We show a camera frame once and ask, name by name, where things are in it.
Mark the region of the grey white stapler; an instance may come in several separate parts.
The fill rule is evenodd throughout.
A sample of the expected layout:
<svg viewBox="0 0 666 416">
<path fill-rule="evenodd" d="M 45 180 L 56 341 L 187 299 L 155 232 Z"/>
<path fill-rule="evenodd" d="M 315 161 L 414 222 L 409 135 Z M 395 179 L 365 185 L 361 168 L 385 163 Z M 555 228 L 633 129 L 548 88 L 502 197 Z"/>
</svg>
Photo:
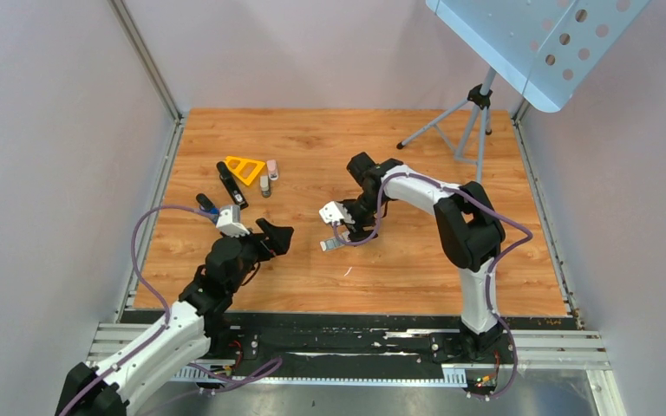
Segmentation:
<svg viewBox="0 0 666 416">
<path fill-rule="evenodd" d="M 267 175 L 262 175 L 259 178 L 259 187 L 261 195 L 264 198 L 269 198 L 271 196 L 271 180 Z"/>
</svg>

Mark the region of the pink stapler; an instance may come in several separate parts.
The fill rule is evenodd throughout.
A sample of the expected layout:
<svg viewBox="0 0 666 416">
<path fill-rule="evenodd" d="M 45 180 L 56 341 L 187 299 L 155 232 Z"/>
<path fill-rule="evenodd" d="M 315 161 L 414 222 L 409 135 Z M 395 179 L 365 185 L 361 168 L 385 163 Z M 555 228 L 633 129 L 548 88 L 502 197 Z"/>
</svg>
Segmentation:
<svg viewBox="0 0 666 416">
<path fill-rule="evenodd" d="M 279 170 L 278 163 L 275 159 L 269 159 L 266 161 L 267 175 L 271 181 L 278 180 Z"/>
</svg>

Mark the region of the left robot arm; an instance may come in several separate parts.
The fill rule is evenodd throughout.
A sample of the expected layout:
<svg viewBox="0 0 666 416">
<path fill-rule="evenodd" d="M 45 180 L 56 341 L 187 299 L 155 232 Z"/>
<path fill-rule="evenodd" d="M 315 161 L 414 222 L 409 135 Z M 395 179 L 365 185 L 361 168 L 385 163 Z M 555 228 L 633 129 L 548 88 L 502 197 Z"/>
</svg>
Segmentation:
<svg viewBox="0 0 666 416">
<path fill-rule="evenodd" d="M 74 366 L 63 383 L 58 415 L 135 415 L 181 368 L 203 355 L 224 356 L 231 335 L 224 313 L 256 267 L 283 256 L 294 229 L 264 218 L 257 232 L 223 231 L 192 281 L 152 326 L 92 367 Z"/>
</svg>

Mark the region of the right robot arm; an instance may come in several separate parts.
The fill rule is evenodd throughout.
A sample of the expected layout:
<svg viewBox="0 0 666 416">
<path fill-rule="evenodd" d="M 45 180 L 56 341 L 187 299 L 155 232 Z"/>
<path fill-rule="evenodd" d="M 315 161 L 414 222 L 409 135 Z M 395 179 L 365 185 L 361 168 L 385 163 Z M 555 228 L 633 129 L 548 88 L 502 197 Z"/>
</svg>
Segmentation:
<svg viewBox="0 0 666 416">
<path fill-rule="evenodd" d="M 493 271 L 506 233 L 492 212 L 483 186 L 471 181 L 451 184 L 419 173 L 398 159 L 375 163 L 367 153 L 352 157 L 348 173 L 361 187 L 354 199 L 331 204 L 329 223 L 344 226 L 345 244 L 362 245 L 377 237 L 391 201 L 402 201 L 435 219 L 441 248 L 458 270 L 463 295 L 460 349 L 470 361 L 483 361 L 495 349 L 492 335 L 499 322 L 495 308 Z"/>
</svg>

